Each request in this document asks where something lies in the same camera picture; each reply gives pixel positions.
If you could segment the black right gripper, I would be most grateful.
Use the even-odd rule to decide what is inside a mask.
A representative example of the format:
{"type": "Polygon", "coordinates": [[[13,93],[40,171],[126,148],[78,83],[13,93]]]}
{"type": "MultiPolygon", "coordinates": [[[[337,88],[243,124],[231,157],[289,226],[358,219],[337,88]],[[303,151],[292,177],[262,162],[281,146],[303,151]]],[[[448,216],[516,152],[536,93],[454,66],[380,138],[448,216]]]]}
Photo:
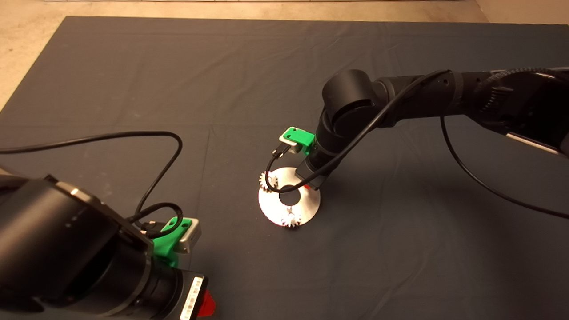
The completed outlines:
{"type": "Polygon", "coordinates": [[[328,178],[328,172],[315,175],[317,170],[311,168],[309,162],[302,161],[295,170],[295,176],[300,180],[307,180],[304,188],[307,190],[320,190],[328,178]]]}

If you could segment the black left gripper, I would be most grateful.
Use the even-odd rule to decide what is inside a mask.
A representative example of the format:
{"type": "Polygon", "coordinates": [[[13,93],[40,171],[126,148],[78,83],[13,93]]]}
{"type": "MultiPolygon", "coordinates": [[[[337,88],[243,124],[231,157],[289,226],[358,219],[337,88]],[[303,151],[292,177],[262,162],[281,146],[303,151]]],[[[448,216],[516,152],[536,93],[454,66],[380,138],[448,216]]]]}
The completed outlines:
{"type": "Polygon", "coordinates": [[[197,320],[215,314],[216,303],[208,290],[208,277],[193,271],[170,268],[172,272],[152,295],[159,301],[153,320],[197,320]]]}

